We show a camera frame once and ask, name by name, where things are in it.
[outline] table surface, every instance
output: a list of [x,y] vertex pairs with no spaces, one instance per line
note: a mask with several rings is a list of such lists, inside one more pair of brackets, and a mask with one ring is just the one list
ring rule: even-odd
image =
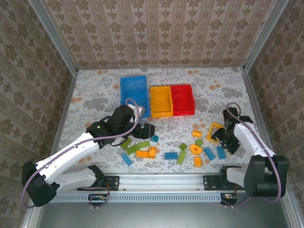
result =
[[[120,105],[120,78],[137,75],[147,76],[148,89],[150,86],[191,84],[195,115],[149,117],[141,120],[141,123],[155,125],[155,134],[159,136],[158,143],[151,143],[157,147],[155,159],[137,158],[132,154],[130,159],[133,164],[128,167],[121,157],[125,151],[120,147],[107,145],[81,159],[68,171],[78,171],[95,164],[104,173],[202,173],[218,172],[223,165],[248,165],[251,155],[243,148],[240,147],[234,155],[226,151],[227,158],[219,160],[216,147],[220,144],[206,140],[212,122],[223,125],[222,111],[229,102],[240,104],[242,114],[249,115],[255,121],[240,68],[80,70],[59,148],[64,148],[78,138],[91,123],[112,115],[114,109]],[[216,155],[210,161],[202,153],[200,157],[203,165],[199,168],[194,167],[194,155],[189,151],[190,145],[197,139],[192,136],[193,129],[202,131],[202,147],[209,147]],[[143,141],[133,137],[131,139],[131,145]],[[188,146],[183,164],[178,165],[176,160],[165,160],[166,152],[177,152],[178,155],[181,153],[178,148],[181,143]]]

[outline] lego brick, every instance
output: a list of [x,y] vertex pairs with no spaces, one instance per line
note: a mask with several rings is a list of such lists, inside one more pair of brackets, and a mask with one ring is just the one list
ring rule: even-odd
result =
[[182,152],[180,153],[179,159],[177,160],[177,163],[178,163],[179,165],[182,164],[182,162],[183,162],[184,159],[185,159],[185,156],[186,156],[186,152],[185,152],[185,151],[182,151]]
[[194,157],[194,167],[201,167],[202,162],[200,157]]
[[211,136],[212,136],[219,128],[224,128],[224,126],[222,126],[222,125],[220,125],[220,124],[218,124],[218,123],[213,122],[213,123],[211,124],[211,127],[210,127],[210,129],[209,129],[209,132],[208,132],[208,134],[207,134],[206,139],[209,140],[209,141],[211,141],[211,142],[213,142],[213,143],[217,143],[218,140],[213,140],[213,139],[211,139]]
[[179,146],[179,148],[180,148],[182,151],[184,151],[185,149],[187,149],[187,146],[186,146],[186,144],[182,143],[182,144]]
[[150,95],[152,117],[173,116],[173,102],[169,85],[150,87]]
[[156,147],[155,146],[152,146],[150,147],[150,150],[149,150],[149,158],[155,158],[155,155],[156,155]]
[[202,148],[200,148],[199,146],[195,145],[195,144],[192,144],[190,146],[190,151],[191,153],[193,153],[194,155],[200,155],[203,151]]
[[128,155],[135,153],[137,150],[139,150],[138,145],[135,144],[134,146],[131,146],[127,148],[125,151],[127,152]]
[[134,77],[122,77],[120,79],[121,105],[125,104],[125,100],[130,97],[137,105],[145,108],[143,118],[150,117],[150,102],[148,97],[147,78],[145,75]]
[[128,166],[132,165],[132,161],[129,159],[128,155],[126,155],[125,153],[122,154],[122,158],[125,161],[125,163],[127,163]]
[[137,143],[138,149],[146,148],[150,146],[150,141],[143,141]]
[[177,160],[177,152],[165,153],[165,160]]
[[157,142],[158,142],[158,139],[159,139],[159,137],[158,137],[157,135],[154,135],[154,136],[152,136],[152,137],[150,138],[150,141],[151,141],[151,142],[154,142],[154,143],[155,143],[155,142],[157,143]]
[[195,102],[191,85],[171,85],[173,116],[194,115]]
[[215,159],[215,155],[212,153],[212,151],[210,150],[209,147],[206,147],[204,149],[205,154],[207,155],[207,157],[209,158],[210,161],[212,161],[213,159]]
[[193,135],[194,137],[200,138],[200,137],[201,137],[201,131],[193,130],[192,135]]
[[136,156],[139,158],[148,158],[149,151],[136,151]]
[[128,146],[130,145],[131,142],[132,142],[132,139],[127,138],[127,140],[123,144],[121,144],[120,147],[125,150],[128,148]]
[[218,159],[220,160],[226,159],[225,150],[221,146],[217,147],[217,152],[218,152]]
[[197,139],[197,140],[195,140],[195,144],[197,146],[202,146],[204,143],[203,143],[203,141],[201,139]]

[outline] green lego brick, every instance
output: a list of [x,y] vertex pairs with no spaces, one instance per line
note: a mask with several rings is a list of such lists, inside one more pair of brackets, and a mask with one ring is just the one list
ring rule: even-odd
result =
[[202,141],[201,139],[197,139],[197,140],[195,140],[195,144],[196,144],[197,146],[201,146],[201,145],[204,144],[204,143],[203,143],[203,141]]
[[186,146],[186,144],[182,143],[182,144],[179,146],[179,148],[180,148],[182,151],[184,151],[185,149],[187,149],[187,146]]
[[139,142],[137,145],[139,149],[146,148],[150,146],[150,141]]
[[135,153],[137,150],[139,150],[138,145],[135,144],[134,146],[131,146],[127,148],[125,151],[127,152],[128,155]]
[[185,151],[182,151],[181,154],[180,154],[179,159],[177,160],[177,163],[178,163],[179,165],[182,164],[182,162],[183,162],[184,159],[185,159],[185,156],[186,156],[186,152],[185,152]]
[[127,138],[127,140],[123,144],[121,144],[120,147],[125,150],[128,148],[128,146],[130,145],[131,142],[132,142],[132,139]]

